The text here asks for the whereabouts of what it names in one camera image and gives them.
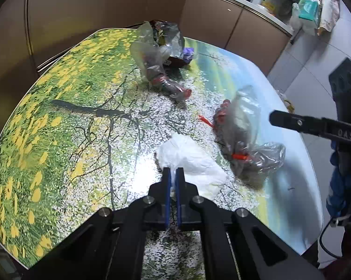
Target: plastic bag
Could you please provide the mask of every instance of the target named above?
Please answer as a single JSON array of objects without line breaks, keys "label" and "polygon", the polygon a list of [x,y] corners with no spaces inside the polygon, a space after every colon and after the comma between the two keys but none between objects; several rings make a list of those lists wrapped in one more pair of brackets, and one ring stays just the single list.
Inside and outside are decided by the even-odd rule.
[{"label": "plastic bag", "polygon": [[322,4],[322,13],[320,14],[320,23],[318,27],[318,36],[323,31],[332,31],[340,18],[340,0],[320,0]]},{"label": "plastic bag", "polygon": [[280,143],[256,145],[261,109],[251,86],[224,100],[214,115],[214,130],[221,151],[235,176],[254,187],[283,165],[286,148]]},{"label": "plastic bag", "polygon": [[156,42],[161,46],[170,49],[170,57],[183,58],[184,38],[181,35],[178,25],[168,21],[151,21],[155,29]]},{"label": "plastic bag", "polygon": [[191,89],[171,80],[165,73],[163,63],[169,58],[171,49],[155,43],[152,27],[148,22],[138,28],[137,34],[137,41],[130,45],[130,54],[139,66],[142,77],[178,102],[189,98]]},{"label": "plastic bag", "polygon": [[298,4],[293,3],[290,26],[294,30],[302,28],[305,33],[315,36],[319,26],[320,9],[319,0],[300,0]]},{"label": "plastic bag", "polygon": [[178,167],[183,167],[185,181],[195,184],[199,194],[210,200],[226,183],[226,173],[189,136],[173,133],[170,140],[156,149],[156,158],[161,169],[170,167],[172,192]]}]

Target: clear plastic bag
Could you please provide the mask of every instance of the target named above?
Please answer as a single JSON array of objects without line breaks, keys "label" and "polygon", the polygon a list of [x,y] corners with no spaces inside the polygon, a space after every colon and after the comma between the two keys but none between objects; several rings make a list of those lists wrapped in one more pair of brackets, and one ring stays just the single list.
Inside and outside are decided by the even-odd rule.
[{"label": "clear plastic bag", "polygon": [[152,27],[148,22],[138,28],[137,34],[137,41],[130,45],[130,54],[139,66],[142,77],[176,101],[190,97],[191,89],[171,80],[165,73],[163,63],[169,58],[171,48],[155,43]]},{"label": "clear plastic bag", "polygon": [[221,151],[235,176],[260,188],[265,178],[283,165],[286,148],[280,143],[256,145],[261,109],[251,86],[224,100],[214,115],[214,130]]},{"label": "clear plastic bag", "polygon": [[170,48],[170,57],[183,58],[184,38],[177,23],[168,21],[151,21],[157,33],[157,42]]}]

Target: white plastic bag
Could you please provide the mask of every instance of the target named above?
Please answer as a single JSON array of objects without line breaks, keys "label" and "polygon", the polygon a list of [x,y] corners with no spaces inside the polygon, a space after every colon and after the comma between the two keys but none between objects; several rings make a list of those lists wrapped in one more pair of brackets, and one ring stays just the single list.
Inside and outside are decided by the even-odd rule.
[{"label": "white plastic bag", "polygon": [[226,183],[226,173],[189,136],[173,133],[156,149],[156,157],[161,169],[170,167],[172,191],[178,167],[183,167],[185,181],[195,184],[199,195],[207,199],[213,200]]}]

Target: person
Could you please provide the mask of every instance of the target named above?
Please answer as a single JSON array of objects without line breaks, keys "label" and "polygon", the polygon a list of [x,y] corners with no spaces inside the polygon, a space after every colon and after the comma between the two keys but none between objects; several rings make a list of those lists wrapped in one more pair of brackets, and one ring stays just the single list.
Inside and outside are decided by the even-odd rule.
[{"label": "person", "polygon": [[351,153],[340,151],[334,141],[331,147],[334,152],[330,162],[335,169],[330,181],[326,208],[331,217],[330,222],[336,225],[342,222],[345,233],[341,242],[342,257],[335,256],[327,248],[325,249],[331,256],[338,257],[337,260],[322,269],[327,280],[341,279],[341,275],[351,261]]}]

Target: cabinet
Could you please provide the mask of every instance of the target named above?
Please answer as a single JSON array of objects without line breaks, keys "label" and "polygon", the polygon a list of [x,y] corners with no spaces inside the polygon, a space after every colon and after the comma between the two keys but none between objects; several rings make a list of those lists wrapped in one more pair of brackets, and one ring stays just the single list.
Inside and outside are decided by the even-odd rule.
[{"label": "cabinet", "polygon": [[146,18],[147,0],[29,0],[29,33],[36,65],[102,28]]},{"label": "cabinet", "polygon": [[186,0],[148,0],[146,20],[164,20],[180,23]]},{"label": "cabinet", "polygon": [[225,48],[241,11],[240,6],[224,0],[186,0],[182,35]]},{"label": "cabinet", "polygon": [[288,40],[289,35],[244,9],[226,50],[252,61],[267,76]]},{"label": "cabinet", "polygon": [[0,8],[0,133],[36,79],[24,29],[24,0],[6,0]]}]

